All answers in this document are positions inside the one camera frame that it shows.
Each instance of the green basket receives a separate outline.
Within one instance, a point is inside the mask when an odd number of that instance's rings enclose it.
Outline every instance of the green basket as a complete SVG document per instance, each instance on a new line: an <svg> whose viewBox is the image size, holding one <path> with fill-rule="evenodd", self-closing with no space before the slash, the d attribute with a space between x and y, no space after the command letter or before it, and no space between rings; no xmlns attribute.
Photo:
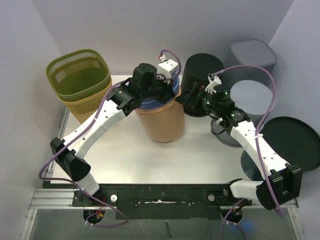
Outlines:
<svg viewBox="0 0 320 240"><path fill-rule="evenodd" d="M104 90L110 83L108 65L94 50L71 52L52 61L46 74L56 95L75 102Z"/></svg>

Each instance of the white wall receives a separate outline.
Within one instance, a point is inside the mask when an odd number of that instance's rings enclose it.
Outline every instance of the white wall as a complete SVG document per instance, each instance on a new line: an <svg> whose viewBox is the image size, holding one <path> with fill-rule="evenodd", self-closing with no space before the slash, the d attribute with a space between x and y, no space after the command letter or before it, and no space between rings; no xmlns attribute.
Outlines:
<svg viewBox="0 0 320 240"><path fill-rule="evenodd" d="M224 59L232 41L270 42L294 0L33 0L63 54L97 50L113 74L132 74L174 50L182 65L206 52Z"/></svg>
<svg viewBox="0 0 320 240"><path fill-rule="evenodd" d="M31 0L0 3L0 239L19 239L63 106L46 77L61 55Z"/></svg>
<svg viewBox="0 0 320 240"><path fill-rule="evenodd" d="M295 0L270 42L278 56L272 74L277 101L272 116L298 118L320 133L320 1ZM303 174L298 199L307 240L320 238L320 168Z"/></svg>

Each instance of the stacked baskets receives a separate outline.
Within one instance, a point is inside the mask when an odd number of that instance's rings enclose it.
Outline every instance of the stacked baskets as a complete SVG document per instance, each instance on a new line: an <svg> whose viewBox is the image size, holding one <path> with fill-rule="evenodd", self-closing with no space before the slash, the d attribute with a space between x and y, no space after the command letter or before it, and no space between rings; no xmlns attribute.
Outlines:
<svg viewBox="0 0 320 240"><path fill-rule="evenodd" d="M55 94L80 123L98 109L112 86L108 65L90 49L55 59L48 65L46 74Z"/></svg>

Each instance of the blue bucket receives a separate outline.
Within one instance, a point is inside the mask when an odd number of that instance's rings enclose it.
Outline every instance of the blue bucket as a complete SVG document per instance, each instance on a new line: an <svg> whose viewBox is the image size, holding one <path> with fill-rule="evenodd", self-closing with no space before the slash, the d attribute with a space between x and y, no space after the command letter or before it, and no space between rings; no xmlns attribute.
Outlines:
<svg viewBox="0 0 320 240"><path fill-rule="evenodd" d="M178 94L179 92L179 83L180 83L180 78L177 76L172 83L172 89L175 95ZM171 98L169 101L167 101L166 103L169 103L173 100L174 98ZM144 100L141 104L140 109L144 109L144 110L148 110L148 109L157 109L164 106L163 103L158 102L157 100L153 99L147 99Z"/></svg>

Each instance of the bolt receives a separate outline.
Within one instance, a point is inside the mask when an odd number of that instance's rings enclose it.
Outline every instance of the bolt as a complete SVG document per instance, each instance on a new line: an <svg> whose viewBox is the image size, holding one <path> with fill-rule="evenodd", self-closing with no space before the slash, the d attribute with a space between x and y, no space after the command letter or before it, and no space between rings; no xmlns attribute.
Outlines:
<svg viewBox="0 0 320 240"><path fill-rule="evenodd" d="M210 195L208 196L208 200L209 200L210 202L213 202L213 201L215 200L215 195L210 194Z"/></svg>
<svg viewBox="0 0 320 240"><path fill-rule="evenodd" d="M111 199L111 202L115 203L117 201L118 197L117 197L117 195L113 194L110 199Z"/></svg>

